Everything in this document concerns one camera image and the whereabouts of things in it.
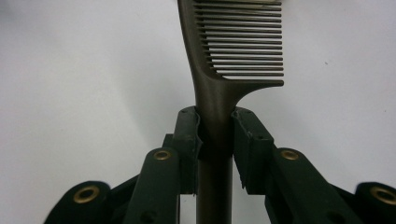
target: metal grommet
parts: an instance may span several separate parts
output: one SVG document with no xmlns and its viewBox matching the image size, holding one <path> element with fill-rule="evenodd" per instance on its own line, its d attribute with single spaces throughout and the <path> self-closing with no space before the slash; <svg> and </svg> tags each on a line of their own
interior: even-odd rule
<svg viewBox="0 0 396 224">
<path fill-rule="evenodd" d="M 299 158 L 298 154 L 291 151 L 291 150 L 283 150 L 280 152 L 283 158 L 290 160 L 290 161 L 295 161 Z"/>
<path fill-rule="evenodd" d="M 75 203 L 88 203 L 99 195 L 99 188 L 95 185 L 79 189 L 74 196 Z"/>
<path fill-rule="evenodd" d="M 396 194 L 388 189 L 374 186 L 370 189 L 370 193 L 383 203 L 396 205 Z"/>
<path fill-rule="evenodd" d="M 166 150 L 158 151 L 154 154 L 154 158 L 158 161 L 165 161 L 171 157 L 171 153 Z"/>
</svg>

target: white background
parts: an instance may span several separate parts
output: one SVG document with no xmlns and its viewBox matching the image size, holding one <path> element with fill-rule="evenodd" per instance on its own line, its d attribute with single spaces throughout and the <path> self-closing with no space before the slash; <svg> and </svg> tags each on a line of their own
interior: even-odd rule
<svg viewBox="0 0 396 224">
<path fill-rule="evenodd" d="M 354 191 L 396 187 L 396 1 L 285 0 L 285 87 L 253 110 L 279 147 Z M 74 185 L 115 187 L 194 105 L 176 0 L 0 0 L 0 223 L 42 223 Z M 182 198 L 182 223 L 195 223 Z M 268 223 L 234 173 L 233 223 Z"/>
</svg>

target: hole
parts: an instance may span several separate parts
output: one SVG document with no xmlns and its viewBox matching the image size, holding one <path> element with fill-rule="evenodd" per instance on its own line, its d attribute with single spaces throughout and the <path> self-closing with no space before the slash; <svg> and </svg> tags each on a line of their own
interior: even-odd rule
<svg viewBox="0 0 396 224">
<path fill-rule="evenodd" d="M 75 203 L 88 203 L 95 199 L 99 195 L 99 188 L 95 185 L 91 185 L 82 189 L 79 189 L 74 195 Z"/>
<path fill-rule="evenodd" d="M 81 198 L 89 198 L 92 195 L 93 195 L 93 189 L 87 189 L 87 190 L 82 191 L 79 194 L 79 197 L 81 197 Z"/>
<path fill-rule="evenodd" d="M 165 161 L 171 157 L 171 153 L 165 150 L 158 151 L 154 154 L 154 158 L 158 161 Z"/>
<path fill-rule="evenodd" d="M 383 198 L 383 199 L 385 199 L 385 200 L 391 200 L 391 201 L 395 200 L 395 196 L 394 195 L 391 195 L 391 194 L 389 194 L 387 192 L 383 192 L 383 191 L 379 191 L 378 192 L 378 196 Z"/>
<path fill-rule="evenodd" d="M 343 224 L 346 223 L 346 219 L 343 215 L 338 212 L 330 211 L 326 214 L 327 219 L 329 219 L 332 223 Z"/>
<path fill-rule="evenodd" d="M 396 194 L 388 189 L 374 186 L 370 189 L 371 194 L 383 203 L 396 205 Z"/>
<path fill-rule="evenodd" d="M 143 223 L 153 223 L 157 217 L 157 213 L 154 211 L 145 211 L 140 216 L 140 220 Z"/>
</svg>

